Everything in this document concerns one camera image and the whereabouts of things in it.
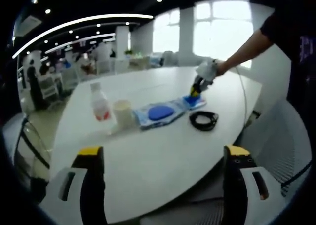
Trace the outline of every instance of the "black sleeve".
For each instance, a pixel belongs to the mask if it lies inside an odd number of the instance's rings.
[[[279,41],[284,30],[286,30],[285,24],[278,12],[269,16],[260,28],[262,34],[275,44]]]

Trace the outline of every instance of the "curved light strip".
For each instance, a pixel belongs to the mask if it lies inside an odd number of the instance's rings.
[[[45,31],[44,33],[36,36],[35,38],[33,38],[32,40],[30,40],[29,42],[27,42],[24,46],[22,46],[13,56],[12,58],[16,58],[22,51],[24,51],[29,45],[33,44],[34,42],[36,42],[37,40],[41,39],[42,37],[56,31],[59,29],[62,29],[64,27],[73,25],[73,24],[78,24],[81,22],[85,22],[85,21],[90,21],[90,20],[95,20],[95,19],[106,19],[106,18],[143,18],[143,19],[153,19],[154,17],[152,15],[144,15],[144,14],[101,14],[101,15],[95,15],[95,16],[90,16],[90,17],[85,17],[85,18],[81,18],[81,19],[76,19],[61,25],[58,25],[54,28],[51,28],[47,31]]]
[[[111,34],[100,34],[100,35],[94,35],[94,36],[90,36],[90,37],[84,37],[84,38],[81,38],[81,39],[78,39],[76,41],[70,41],[70,42],[67,42],[67,43],[64,43],[64,44],[61,44],[57,47],[54,47],[52,49],[49,49],[47,51],[45,51],[45,54],[48,54],[50,52],[53,52],[53,51],[56,51],[60,48],[63,48],[65,46],[68,46],[68,45],[71,45],[71,44],[75,44],[75,43],[78,43],[78,42],[81,42],[81,41],[87,41],[87,40],[91,40],[91,39],[95,39],[95,38],[104,38],[104,37],[111,37],[111,36],[115,36],[115,33],[111,33]]]

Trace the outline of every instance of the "person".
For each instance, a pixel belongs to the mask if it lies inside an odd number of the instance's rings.
[[[218,64],[217,75],[257,57],[273,44],[292,61],[287,100],[300,114],[315,150],[316,7],[312,2],[291,0],[276,9],[235,54]]]
[[[112,52],[111,52],[111,54],[110,54],[110,57],[112,57],[112,58],[115,58],[115,57],[116,57],[116,54],[115,54],[115,52],[113,51],[113,49],[112,49]]]
[[[49,69],[49,67],[48,67],[47,65],[42,64],[42,65],[40,66],[40,68],[39,68],[39,74],[40,74],[41,76],[46,75],[46,74],[48,73],[48,69]]]
[[[47,108],[47,103],[43,99],[43,95],[40,90],[40,84],[36,75],[36,69],[33,66],[34,60],[30,61],[30,66],[27,69],[28,82],[30,83],[30,94],[34,103],[35,110],[44,110]]]

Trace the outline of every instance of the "bottle cap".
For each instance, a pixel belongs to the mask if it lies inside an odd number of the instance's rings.
[[[96,91],[101,89],[101,84],[99,82],[97,83],[91,83],[90,84],[91,91]]]

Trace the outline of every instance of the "person's arm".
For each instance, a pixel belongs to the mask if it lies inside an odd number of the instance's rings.
[[[219,64],[217,76],[224,74],[232,67],[259,56],[274,43],[278,44],[287,27],[284,12],[276,10],[234,55]]]
[[[255,31],[235,54],[219,64],[217,76],[224,74],[232,67],[259,56],[272,45],[273,42],[263,35],[260,29]]]

